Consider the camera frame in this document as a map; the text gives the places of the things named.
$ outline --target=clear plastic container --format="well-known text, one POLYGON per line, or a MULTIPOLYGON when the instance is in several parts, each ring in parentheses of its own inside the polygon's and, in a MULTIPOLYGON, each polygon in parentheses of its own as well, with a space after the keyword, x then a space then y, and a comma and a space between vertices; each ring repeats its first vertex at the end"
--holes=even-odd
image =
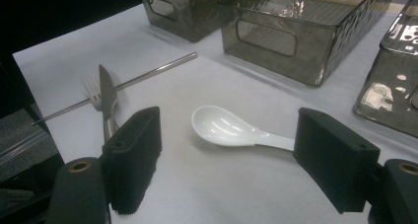
POLYGON ((320 84, 391 0, 219 0, 226 53, 320 84))
POLYGON ((151 25, 191 42, 220 27, 217 0, 143 0, 151 25))

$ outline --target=spoon handle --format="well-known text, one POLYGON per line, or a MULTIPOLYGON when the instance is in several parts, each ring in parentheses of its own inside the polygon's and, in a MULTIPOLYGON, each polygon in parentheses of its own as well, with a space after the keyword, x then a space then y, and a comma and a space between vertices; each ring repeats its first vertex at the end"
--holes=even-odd
POLYGON ((275 147, 293 152, 295 139, 268 133, 266 136, 259 137, 257 145, 275 147))

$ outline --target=knife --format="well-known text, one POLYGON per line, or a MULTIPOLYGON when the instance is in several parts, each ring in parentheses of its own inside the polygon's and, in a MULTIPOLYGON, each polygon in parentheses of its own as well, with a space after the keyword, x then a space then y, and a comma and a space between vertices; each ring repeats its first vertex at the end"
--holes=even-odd
POLYGON ((113 119, 113 108, 117 102, 117 92, 111 82, 110 74, 100 64, 102 111, 104 114, 104 142, 108 141, 116 132, 116 124, 113 119))

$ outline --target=fork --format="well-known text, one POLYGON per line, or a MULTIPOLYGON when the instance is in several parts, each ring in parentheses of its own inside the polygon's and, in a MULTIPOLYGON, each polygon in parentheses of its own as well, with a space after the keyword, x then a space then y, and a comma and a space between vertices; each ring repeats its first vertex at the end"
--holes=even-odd
MULTIPOLYGON (((84 88, 87 91, 87 95, 96 111, 102 111, 102 96, 101 96, 101 82, 95 74, 88 74, 81 78, 84 88)), ((116 130, 119 129, 119 126, 114 121, 113 122, 116 130)))

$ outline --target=white spoon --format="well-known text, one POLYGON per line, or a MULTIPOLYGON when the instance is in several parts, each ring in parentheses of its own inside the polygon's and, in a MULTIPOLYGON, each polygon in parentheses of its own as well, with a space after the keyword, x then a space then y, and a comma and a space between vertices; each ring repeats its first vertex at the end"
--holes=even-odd
POLYGON ((295 140, 262 131, 231 112, 204 106, 191 116, 194 130, 203 139, 222 146, 265 145, 293 151, 295 140))

